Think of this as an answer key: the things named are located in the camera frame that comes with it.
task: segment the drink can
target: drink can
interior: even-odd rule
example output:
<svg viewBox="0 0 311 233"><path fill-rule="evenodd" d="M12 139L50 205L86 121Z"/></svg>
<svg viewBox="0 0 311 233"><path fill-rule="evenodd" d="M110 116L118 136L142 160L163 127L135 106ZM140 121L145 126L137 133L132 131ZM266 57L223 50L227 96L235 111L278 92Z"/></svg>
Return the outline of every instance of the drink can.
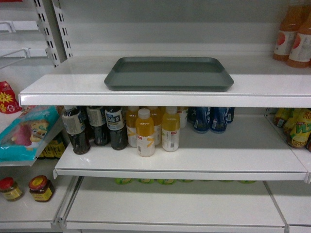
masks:
<svg viewBox="0 0 311 233"><path fill-rule="evenodd" d="M212 122L210 130L214 133L224 133L227 128L228 121L227 107L214 107L212 108Z"/></svg>
<svg viewBox="0 0 311 233"><path fill-rule="evenodd" d="M210 125L210 107L195 107L193 128L197 133L206 133Z"/></svg>

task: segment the plastic tray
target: plastic tray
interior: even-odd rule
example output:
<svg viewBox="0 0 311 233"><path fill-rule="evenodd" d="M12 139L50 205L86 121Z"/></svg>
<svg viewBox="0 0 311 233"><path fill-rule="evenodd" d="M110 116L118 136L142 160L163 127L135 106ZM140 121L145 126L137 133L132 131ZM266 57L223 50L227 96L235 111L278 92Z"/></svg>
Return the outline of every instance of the plastic tray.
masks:
<svg viewBox="0 0 311 233"><path fill-rule="evenodd" d="M233 85L211 57L123 57L104 82L117 91L226 91Z"/></svg>

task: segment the white bottle label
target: white bottle label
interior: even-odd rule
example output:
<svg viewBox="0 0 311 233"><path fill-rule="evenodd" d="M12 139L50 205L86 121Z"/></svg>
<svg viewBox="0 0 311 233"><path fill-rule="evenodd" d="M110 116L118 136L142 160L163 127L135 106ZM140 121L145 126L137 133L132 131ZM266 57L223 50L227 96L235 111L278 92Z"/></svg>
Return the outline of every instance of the white bottle label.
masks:
<svg viewBox="0 0 311 233"><path fill-rule="evenodd" d="M162 141L162 124L156 125L155 126L155 132L154 132L154 136L155 136L155 145L159 145Z"/></svg>
<svg viewBox="0 0 311 233"><path fill-rule="evenodd" d="M298 33L289 58L298 62L310 61L311 35Z"/></svg>
<svg viewBox="0 0 311 233"><path fill-rule="evenodd" d="M289 55L293 47L297 32L279 31L274 53L277 55Z"/></svg>
<svg viewBox="0 0 311 233"><path fill-rule="evenodd" d="M172 152L179 147L179 129L177 131L167 131L162 129L162 147L164 150Z"/></svg>
<svg viewBox="0 0 311 233"><path fill-rule="evenodd" d="M153 155L155 152L155 137L153 135L148 137L137 135L137 152L143 157Z"/></svg>
<svg viewBox="0 0 311 233"><path fill-rule="evenodd" d="M120 130L124 127L124 120L122 117L121 110L115 113L109 113L105 111L106 119L107 119L107 126L110 130Z"/></svg>
<svg viewBox="0 0 311 233"><path fill-rule="evenodd" d="M130 128L126 126L127 129L127 140L128 144L132 147L137 147L137 135L136 135L136 128Z"/></svg>
<svg viewBox="0 0 311 233"><path fill-rule="evenodd" d="M177 112L180 118L180 128L182 129L187 125L188 109Z"/></svg>

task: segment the plastic bottle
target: plastic bottle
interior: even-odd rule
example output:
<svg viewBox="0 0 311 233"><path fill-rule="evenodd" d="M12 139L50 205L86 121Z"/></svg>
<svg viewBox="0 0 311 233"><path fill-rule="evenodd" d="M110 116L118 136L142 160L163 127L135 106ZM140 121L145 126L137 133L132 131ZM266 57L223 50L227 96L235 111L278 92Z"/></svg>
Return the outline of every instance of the plastic bottle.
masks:
<svg viewBox="0 0 311 233"><path fill-rule="evenodd" d="M273 58L278 61L287 61L293 47L297 31L302 24L302 2L292 0L285 18L280 24Z"/></svg>
<svg viewBox="0 0 311 233"><path fill-rule="evenodd" d="M311 14L300 26L287 65L294 68L306 68L311 58Z"/></svg>
<svg viewBox="0 0 311 233"><path fill-rule="evenodd" d="M148 107L151 118L154 121L155 125L155 145L159 145L162 142L162 113L159 107L149 106Z"/></svg>
<svg viewBox="0 0 311 233"><path fill-rule="evenodd" d="M122 150L127 146L126 125L121 107L108 106L105 110L107 126L110 130L110 145L115 150Z"/></svg>
<svg viewBox="0 0 311 233"><path fill-rule="evenodd" d="M107 145L110 141L110 132L107 127L105 109L103 106L87 107L89 123L94 131L94 143L97 146Z"/></svg>
<svg viewBox="0 0 311 233"><path fill-rule="evenodd" d="M178 107L177 112L180 118L180 128L183 129L187 125L188 107Z"/></svg>
<svg viewBox="0 0 311 233"><path fill-rule="evenodd" d="M76 154L87 153L91 146L88 141L81 111L74 106L65 106L62 119L72 144L73 152Z"/></svg>
<svg viewBox="0 0 311 233"><path fill-rule="evenodd" d="M177 107L166 107L162 119L162 147L168 152L176 151L179 147L180 119Z"/></svg>
<svg viewBox="0 0 311 233"><path fill-rule="evenodd" d="M150 157L155 152L155 126L150 111L142 108L136 120L137 152L142 157Z"/></svg>
<svg viewBox="0 0 311 233"><path fill-rule="evenodd" d="M138 106L129 106L126 112L126 129L128 144L137 147L136 120L138 118Z"/></svg>

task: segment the jar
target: jar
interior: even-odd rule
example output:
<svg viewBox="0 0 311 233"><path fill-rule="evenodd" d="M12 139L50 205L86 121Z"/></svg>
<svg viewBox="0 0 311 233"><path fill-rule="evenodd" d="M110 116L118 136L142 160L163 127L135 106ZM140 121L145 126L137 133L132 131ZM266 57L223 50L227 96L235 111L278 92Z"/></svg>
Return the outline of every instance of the jar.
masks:
<svg viewBox="0 0 311 233"><path fill-rule="evenodd" d="M34 200L38 202L49 201L55 192L55 188L51 181L43 175L34 177L29 182L29 189Z"/></svg>
<svg viewBox="0 0 311 233"><path fill-rule="evenodd" d="M24 194L12 177L6 177L0 181L0 192L8 201L16 201Z"/></svg>

